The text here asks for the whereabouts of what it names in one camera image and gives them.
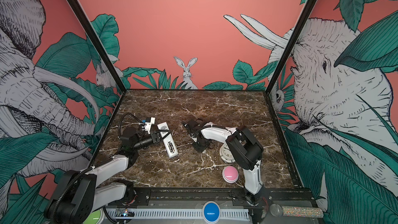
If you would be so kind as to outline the white remote control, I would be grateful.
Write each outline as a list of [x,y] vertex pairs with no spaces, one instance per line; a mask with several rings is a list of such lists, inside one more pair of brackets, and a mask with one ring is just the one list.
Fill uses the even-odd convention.
[[169,129],[166,122],[157,125],[160,131],[161,141],[163,142],[167,154],[170,158],[174,158],[178,155],[178,150],[172,137],[172,132]]

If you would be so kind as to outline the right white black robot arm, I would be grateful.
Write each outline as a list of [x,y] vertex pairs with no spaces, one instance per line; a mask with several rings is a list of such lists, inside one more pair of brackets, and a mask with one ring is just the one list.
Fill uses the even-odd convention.
[[203,152],[210,141],[228,146],[233,159],[243,169],[245,197],[250,204],[257,204],[263,188],[260,165],[264,149],[254,134],[244,125],[227,128],[202,119],[191,119],[182,125],[193,139],[192,145],[197,152]]

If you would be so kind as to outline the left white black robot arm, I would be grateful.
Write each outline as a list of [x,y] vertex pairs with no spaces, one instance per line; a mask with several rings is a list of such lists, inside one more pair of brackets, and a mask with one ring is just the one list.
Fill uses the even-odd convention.
[[44,217],[52,224],[82,224],[92,212],[112,202],[124,206],[136,202],[133,182],[120,180],[107,186],[101,184],[130,168],[140,149],[164,141],[171,137],[171,132],[169,129],[142,131],[127,127],[118,133],[121,145],[106,162],[80,172],[70,170],[62,176],[44,210]]

